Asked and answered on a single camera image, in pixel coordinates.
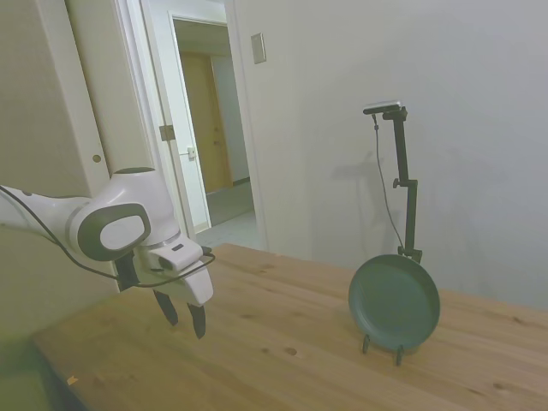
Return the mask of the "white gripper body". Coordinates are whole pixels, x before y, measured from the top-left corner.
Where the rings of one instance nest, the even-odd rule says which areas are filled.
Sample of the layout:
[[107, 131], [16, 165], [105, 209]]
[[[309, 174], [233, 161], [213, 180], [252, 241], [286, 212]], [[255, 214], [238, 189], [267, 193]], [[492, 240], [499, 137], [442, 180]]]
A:
[[213, 285], [206, 263], [197, 255], [138, 254], [137, 277], [143, 288], [153, 289], [203, 306], [213, 296]]

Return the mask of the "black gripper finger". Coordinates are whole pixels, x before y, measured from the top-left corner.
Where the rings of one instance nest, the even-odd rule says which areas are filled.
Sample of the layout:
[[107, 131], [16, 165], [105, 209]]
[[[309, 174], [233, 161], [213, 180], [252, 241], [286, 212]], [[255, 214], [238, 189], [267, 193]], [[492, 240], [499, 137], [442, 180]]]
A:
[[188, 310], [193, 320], [194, 333], [198, 339], [201, 339], [206, 334], [205, 307], [188, 304]]
[[162, 310], [167, 321], [170, 325], [175, 326], [178, 324], [178, 314], [177, 311], [170, 299], [170, 297], [162, 292], [154, 291], [154, 296], [157, 300], [157, 303]]

